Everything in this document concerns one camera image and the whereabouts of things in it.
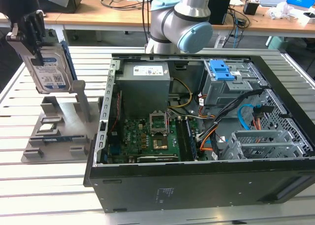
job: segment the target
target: black computer case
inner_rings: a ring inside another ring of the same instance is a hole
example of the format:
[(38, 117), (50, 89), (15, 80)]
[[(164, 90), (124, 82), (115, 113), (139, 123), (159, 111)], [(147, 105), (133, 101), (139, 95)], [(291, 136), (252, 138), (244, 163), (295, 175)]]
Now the black computer case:
[[(131, 62), (137, 60), (136, 55), (130, 56)], [(225, 58), (251, 60), (308, 142), (315, 145), (313, 122), (261, 57)], [(86, 179), (89, 178), (105, 213), (284, 203), (315, 182), (315, 164), (307, 158), (111, 167), (92, 165), (91, 158)]]

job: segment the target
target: hard drive label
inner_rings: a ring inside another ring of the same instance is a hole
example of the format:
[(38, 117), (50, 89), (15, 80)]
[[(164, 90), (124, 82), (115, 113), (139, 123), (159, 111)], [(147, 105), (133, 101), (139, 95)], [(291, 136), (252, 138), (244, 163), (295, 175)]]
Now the hard drive label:
[(62, 73), (58, 70), (58, 62), (44, 63), (44, 66), (35, 66), (35, 72), (43, 86), (49, 89), (65, 88), (65, 81)]

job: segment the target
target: slotted metal surface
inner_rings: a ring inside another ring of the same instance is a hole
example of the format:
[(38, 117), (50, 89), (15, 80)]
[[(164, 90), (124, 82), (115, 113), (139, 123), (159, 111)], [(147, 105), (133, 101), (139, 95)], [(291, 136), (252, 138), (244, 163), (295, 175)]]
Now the slotted metal surface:
[[(85, 93), (88, 99), (96, 101), (98, 96), (104, 94), (111, 53), (143, 53), (143, 49), (71, 47), (70, 52), (78, 78), (87, 82)], [(314, 115), (314, 84), (301, 76), (301, 69), (292, 63), (290, 57), (272, 50), (206, 49), (201, 53), (262, 55), (272, 70), (279, 71), (277, 75), (283, 78), (289, 91), (296, 94), (294, 97), (302, 108), (310, 116)], [(41, 111), (39, 105), (44, 95), (37, 93), (24, 66), (19, 71), (0, 95), (1, 225), (174, 225), (222, 224), (222, 221), (230, 224), (232, 220), (273, 225), (314, 224), (315, 186), (278, 205), (104, 214), (93, 189), (82, 186), (85, 163), (20, 163), (23, 149)], [(54, 95), (59, 102), (75, 102), (74, 95)]]

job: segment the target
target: power supply label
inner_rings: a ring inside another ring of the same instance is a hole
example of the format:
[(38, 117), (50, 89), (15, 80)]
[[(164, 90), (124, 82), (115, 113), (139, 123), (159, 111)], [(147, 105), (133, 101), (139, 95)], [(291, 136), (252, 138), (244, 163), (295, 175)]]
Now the power supply label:
[(63, 89), (66, 83), (63, 74), (58, 70), (55, 58), (43, 58), (44, 66), (35, 66), (34, 70), (41, 84), (48, 89)]
[(163, 76), (163, 66), (135, 66), (134, 76)]

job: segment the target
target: yellow wire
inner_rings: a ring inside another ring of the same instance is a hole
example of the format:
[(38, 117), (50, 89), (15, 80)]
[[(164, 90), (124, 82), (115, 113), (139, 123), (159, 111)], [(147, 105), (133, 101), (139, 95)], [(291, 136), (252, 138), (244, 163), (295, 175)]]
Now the yellow wire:
[(189, 100), (188, 100), (187, 103), (184, 103), (184, 104), (181, 104), (181, 105), (168, 106), (168, 107), (169, 107), (169, 108), (182, 108), (182, 107), (185, 107), (185, 106), (189, 105), (190, 102), (192, 101), (192, 92), (190, 91), (190, 89), (188, 88), (188, 86), (187, 86), (184, 82), (182, 82), (180, 79), (174, 78), (174, 80), (179, 81), (183, 86), (186, 87), (186, 89), (187, 89), (188, 92), (189, 92)]

